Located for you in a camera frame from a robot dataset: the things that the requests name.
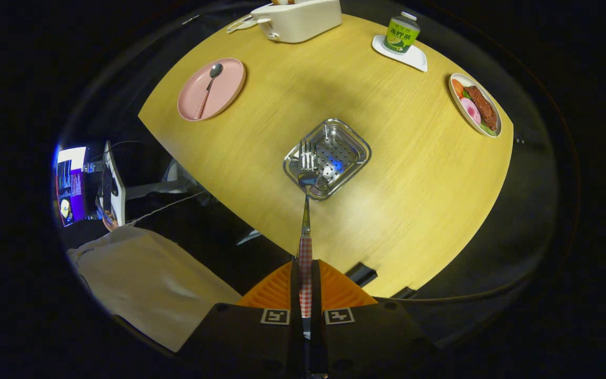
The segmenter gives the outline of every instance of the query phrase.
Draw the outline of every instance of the stainless steel tray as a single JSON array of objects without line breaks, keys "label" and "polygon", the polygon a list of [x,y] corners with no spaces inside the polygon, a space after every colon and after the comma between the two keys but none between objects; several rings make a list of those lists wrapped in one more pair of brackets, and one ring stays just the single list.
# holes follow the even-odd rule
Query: stainless steel tray
[{"label": "stainless steel tray", "polygon": [[[303,140],[317,144],[320,178],[310,190],[310,197],[316,201],[328,199],[371,159],[371,147],[338,118],[324,120]],[[298,153],[296,141],[296,146],[284,157],[284,172],[305,192],[305,188],[298,185]]]}]

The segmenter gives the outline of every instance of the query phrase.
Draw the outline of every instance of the carrot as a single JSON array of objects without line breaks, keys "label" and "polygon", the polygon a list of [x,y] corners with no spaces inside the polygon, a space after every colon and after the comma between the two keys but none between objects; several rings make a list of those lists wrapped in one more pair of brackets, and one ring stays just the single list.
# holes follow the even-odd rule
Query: carrot
[{"label": "carrot", "polygon": [[457,79],[453,79],[452,80],[452,88],[455,89],[455,93],[457,94],[457,97],[462,98],[464,97],[464,86],[462,85],[462,83],[458,82]]}]

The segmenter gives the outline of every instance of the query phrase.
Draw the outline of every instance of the fork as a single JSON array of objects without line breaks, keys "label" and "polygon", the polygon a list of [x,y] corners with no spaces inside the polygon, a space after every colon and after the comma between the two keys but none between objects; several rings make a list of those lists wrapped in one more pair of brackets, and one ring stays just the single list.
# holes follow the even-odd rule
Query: fork
[{"label": "fork", "polygon": [[310,237],[310,190],[319,180],[317,160],[317,144],[301,141],[298,146],[298,184],[305,188],[305,208],[303,208],[303,225],[298,245],[298,267],[300,273],[300,289],[298,299],[301,307],[301,316],[310,317],[312,308],[312,237]]}]

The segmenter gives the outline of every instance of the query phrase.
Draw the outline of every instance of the computer monitor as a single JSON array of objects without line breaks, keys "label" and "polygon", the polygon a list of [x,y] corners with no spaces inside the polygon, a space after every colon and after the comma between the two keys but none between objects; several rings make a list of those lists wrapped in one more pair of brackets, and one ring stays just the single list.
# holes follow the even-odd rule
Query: computer monitor
[{"label": "computer monitor", "polygon": [[86,146],[63,149],[57,153],[55,190],[63,226],[87,218],[86,190],[82,168]]}]

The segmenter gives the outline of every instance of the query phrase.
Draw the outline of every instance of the dark background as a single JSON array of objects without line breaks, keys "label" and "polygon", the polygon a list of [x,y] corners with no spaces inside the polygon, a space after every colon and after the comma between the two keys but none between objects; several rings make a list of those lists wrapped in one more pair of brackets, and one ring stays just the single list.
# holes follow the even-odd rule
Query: dark background
[{"label": "dark background", "polygon": [[[427,4],[488,34],[541,79],[579,153],[582,204],[548,292],[528,290],[424,376],[606,377],[606,2]],[[119,51],[195,6],[0,2],[0,376],[185,374],[109,321],[68,274],[47,204],[53,149],[82,89]]]}]

